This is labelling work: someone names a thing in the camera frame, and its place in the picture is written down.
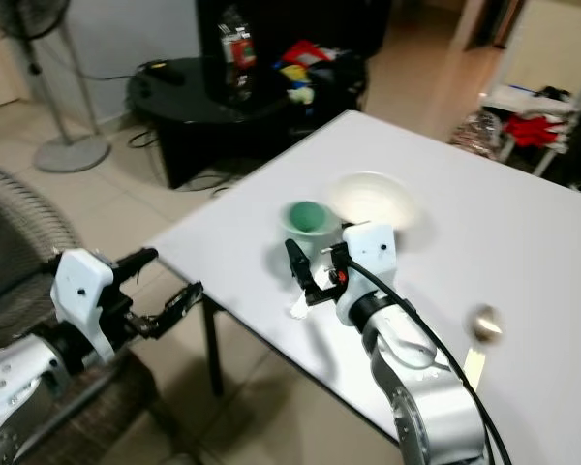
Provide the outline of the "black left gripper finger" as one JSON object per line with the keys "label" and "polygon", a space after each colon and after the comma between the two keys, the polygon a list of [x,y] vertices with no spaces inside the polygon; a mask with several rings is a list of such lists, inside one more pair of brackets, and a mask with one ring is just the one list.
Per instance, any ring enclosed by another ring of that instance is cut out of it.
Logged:
{"label": "black left gripper finger", "polygon": [[139,275],[149,263],[157,260],[158,256],[157,249],[144,247],[140,248],[139,251],[128,254],[121,260],[117,260],[114,262],[113,267],[110,268],[113,275],[112,283],[122,284],[128,282],[133,276]]}
{"label": "black left gripper finger", "polygon": [[198,304],[202,291],[202,283],[195,282],[173,295],[164,305],[162,313],[150,320],[150,337],[161,338],[170,332]]}

